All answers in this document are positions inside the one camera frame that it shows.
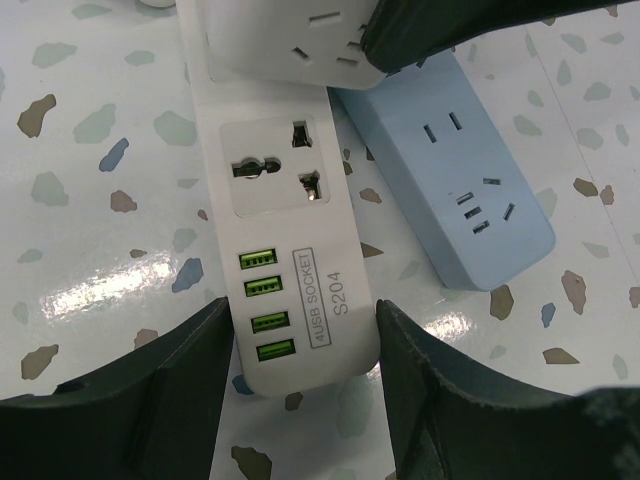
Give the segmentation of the white cube plug adapter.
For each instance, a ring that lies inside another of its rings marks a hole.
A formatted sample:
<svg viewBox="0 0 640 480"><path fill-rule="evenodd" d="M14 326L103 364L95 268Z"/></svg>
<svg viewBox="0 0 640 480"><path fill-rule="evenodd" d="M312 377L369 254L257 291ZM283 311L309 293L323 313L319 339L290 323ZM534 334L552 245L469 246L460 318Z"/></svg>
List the white cube plug adapter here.
<svg viewBox="0 0 640 480"><path fill-rule="evenodd" d="M364 53L374 1L179 1L196 87L301 84L366 90L384 72Z"/></svg>

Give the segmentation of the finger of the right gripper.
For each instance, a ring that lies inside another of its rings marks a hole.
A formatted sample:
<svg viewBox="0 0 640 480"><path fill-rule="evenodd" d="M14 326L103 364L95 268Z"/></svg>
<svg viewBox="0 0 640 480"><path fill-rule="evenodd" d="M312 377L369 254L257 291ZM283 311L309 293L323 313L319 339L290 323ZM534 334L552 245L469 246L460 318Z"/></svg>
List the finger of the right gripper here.
<svg viewBox="0 0 640 480"><path fill-rule="evenodd" d="M361 37L368 62L383 73L481 34L612 6L610 0L385 0Z"/></svg>

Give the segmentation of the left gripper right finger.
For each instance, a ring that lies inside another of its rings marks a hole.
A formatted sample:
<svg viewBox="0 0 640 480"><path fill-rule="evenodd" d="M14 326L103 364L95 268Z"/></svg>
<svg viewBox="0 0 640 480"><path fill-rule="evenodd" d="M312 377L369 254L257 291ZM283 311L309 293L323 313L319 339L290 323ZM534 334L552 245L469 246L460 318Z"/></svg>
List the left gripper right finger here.
<svg viewBox="0 0 640 480"><path fill-rule="evenodd" d="M399 479L636 479L639 390L577 396L501 374L376 305Z"/></svg>

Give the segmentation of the white power strip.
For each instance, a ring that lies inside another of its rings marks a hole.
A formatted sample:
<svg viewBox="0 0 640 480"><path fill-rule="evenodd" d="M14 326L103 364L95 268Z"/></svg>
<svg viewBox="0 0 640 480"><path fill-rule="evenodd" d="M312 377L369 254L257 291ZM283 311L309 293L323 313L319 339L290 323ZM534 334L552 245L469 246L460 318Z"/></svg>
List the white power strip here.
<svg viewBox="0 0 640 480"><path fill-rule="evenodd" d="M380 340L326 88L227 71L204 4L177 11L248 386L277 397L366 373Z"/></svg>

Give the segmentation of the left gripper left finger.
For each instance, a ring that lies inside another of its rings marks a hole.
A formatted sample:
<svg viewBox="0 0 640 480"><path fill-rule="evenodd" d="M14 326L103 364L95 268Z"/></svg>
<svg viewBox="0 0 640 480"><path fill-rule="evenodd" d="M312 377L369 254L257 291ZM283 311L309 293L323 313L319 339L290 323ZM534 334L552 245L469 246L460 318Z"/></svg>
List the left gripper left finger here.
<svg viewBox="0 0 640 480"><path fill-rule="evenodd" d="M51 395L3 400L2 478L208 478L232 347L218 298Z"/></svg>

